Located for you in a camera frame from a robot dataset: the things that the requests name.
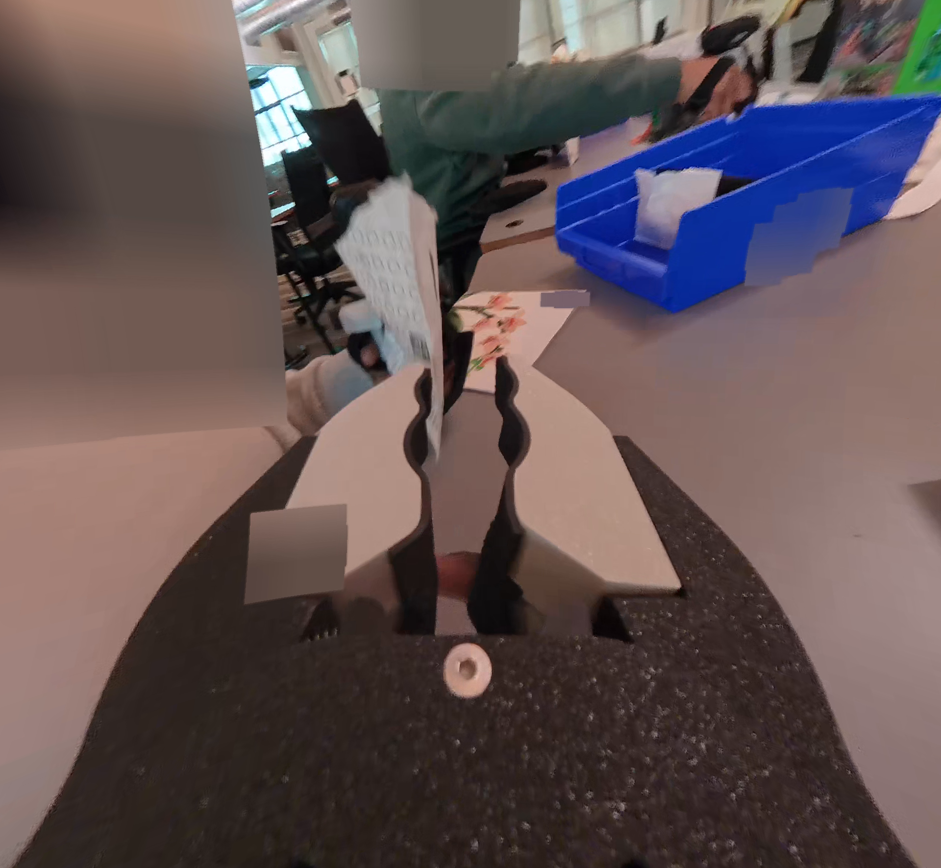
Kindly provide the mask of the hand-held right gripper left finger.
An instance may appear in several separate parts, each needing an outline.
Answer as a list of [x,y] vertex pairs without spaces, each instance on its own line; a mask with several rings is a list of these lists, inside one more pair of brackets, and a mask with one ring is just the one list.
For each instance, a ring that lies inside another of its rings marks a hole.
[[287,509],[346,507],[340,580],[317,592],[339,632],[434,635],[438,567],[424,463],[431,371],[410,365],[320,431]]

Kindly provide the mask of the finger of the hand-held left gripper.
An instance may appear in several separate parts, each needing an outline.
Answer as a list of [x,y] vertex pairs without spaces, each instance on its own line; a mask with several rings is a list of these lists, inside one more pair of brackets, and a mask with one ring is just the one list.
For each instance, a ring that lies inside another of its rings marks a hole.
[[429,334],[433,382],[437,384],[441,379],[436,401],[446,415],[465,387],[472,356],[472,331],[464,327],[458,312],[448,306],[441,293],[437,217],[417,193],[407,196],[407,214],[421,314]]

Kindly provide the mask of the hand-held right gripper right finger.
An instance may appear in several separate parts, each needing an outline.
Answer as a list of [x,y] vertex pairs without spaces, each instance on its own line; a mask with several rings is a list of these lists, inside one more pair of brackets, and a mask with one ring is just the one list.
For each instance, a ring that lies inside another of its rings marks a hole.
[[496,366],[507,469],[470,588],[480,635],[629,635],[616,604],[682,582],[614,436],[512,357]]

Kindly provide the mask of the white paper bag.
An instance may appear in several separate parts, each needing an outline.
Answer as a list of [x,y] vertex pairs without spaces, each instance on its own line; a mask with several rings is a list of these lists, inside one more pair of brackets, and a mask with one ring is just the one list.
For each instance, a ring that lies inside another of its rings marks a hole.
[[675,244],[682,217],[712,203],[722,175],[720,169],[636,169],[638,207],[635,241],[659,250],[670,250]]
[[441,404],[436,401],[440,396],[441,379],[437,384],[433,382],[429,334],[422,319],[415,261],[408,237],[407,196],[410,193],[417,192],[408,176],[385,180],[354,211],[337,249],[365,300],[385,326],[388,372],[394,375],[413,364],[420,364],[431,372],[431,404],[426,429],[432,453],[437,457],[441,450],[444,416]]

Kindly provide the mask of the blue plastic bin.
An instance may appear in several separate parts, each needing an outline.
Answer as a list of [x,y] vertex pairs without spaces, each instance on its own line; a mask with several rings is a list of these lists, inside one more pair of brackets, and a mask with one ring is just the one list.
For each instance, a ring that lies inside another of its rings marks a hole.
[[[670,312],[749,284],[753,241],[779,275],[883,220],[939,117],[939,95],[750,107],[678,134],[557,191],[559,250]],[[713,169],[741,183],[682,214],[668,250],[637,237],[635,171]]]

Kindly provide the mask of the person's left forearm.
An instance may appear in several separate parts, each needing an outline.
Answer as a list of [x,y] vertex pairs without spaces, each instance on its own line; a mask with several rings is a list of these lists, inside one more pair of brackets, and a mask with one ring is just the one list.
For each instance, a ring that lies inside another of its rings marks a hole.
[[315,436],[348,404],[370,390],[375,380],[347,350],[314,357],[285,372],[287,426],[298,436]]

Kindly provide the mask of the grey desk with wooden edge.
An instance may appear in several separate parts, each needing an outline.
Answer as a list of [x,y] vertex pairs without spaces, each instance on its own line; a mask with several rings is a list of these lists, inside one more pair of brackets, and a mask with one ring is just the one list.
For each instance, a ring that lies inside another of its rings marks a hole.
[[[524,192],[518,186],[536,181],[544,182],[545,187],[539,193],[523,198]],[[507,181],[499,191],[502,209],[488,218],[482,232],[482,253],[552,237],[556,228],[556,202],[560,184],[548,176]]]

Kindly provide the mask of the black office chair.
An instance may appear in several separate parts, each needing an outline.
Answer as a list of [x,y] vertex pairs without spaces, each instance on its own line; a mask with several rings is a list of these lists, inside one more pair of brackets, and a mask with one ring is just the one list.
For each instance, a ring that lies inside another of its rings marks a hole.
[[286,221],[272,224],[276,272],[286,277],[298,301],[296,317],[305,317],[330,354],[336,353],[321,317],[330,304],[341,307],[361,293],[353,279],[334,278],[345,268],[336,242],[340,227],[331,208],[326,169],[311,146],[281,156],[294,203]]
[[[373,128],[361,105],[323,110],[297,110],[311,138],[319,163],[339,180],[330,197],[334,225],[346,230],[354,211],[393,175],[383,137]],[[426,199],[439,216],[439,263],[444,297],[453,303],[464,294],[481,256],[481,238],[488,219],[539,196],[545,180],[504,182],[506,158],[481,154],[440,155],[432,151],[430,167],[406,170],[416,190],[432,189]]]

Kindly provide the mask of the orchid picture instruction booklet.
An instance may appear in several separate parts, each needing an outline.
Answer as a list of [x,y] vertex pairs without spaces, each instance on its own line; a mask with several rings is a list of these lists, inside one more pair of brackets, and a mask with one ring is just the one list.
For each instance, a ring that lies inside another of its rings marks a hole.
[[457,301],[457,328],[473,333],[465,390],[493,394],[500,357],[533,365],[572,312],[589,303],[581,289],[482,291]]

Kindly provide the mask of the crumpled white paper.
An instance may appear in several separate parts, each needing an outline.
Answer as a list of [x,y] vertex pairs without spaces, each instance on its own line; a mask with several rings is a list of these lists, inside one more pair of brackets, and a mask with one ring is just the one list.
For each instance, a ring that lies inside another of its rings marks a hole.
[[923,214],[940,201],[940,142],[932,137],[906,176],[902,191],[884,221],[901,220]]

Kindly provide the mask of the green toy set box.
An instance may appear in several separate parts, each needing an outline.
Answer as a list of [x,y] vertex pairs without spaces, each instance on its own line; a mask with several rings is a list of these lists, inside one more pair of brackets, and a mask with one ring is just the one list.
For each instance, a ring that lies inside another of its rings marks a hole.
[[928,0],[842,0],[827,76],[839,97],[888,97],[898,88]]

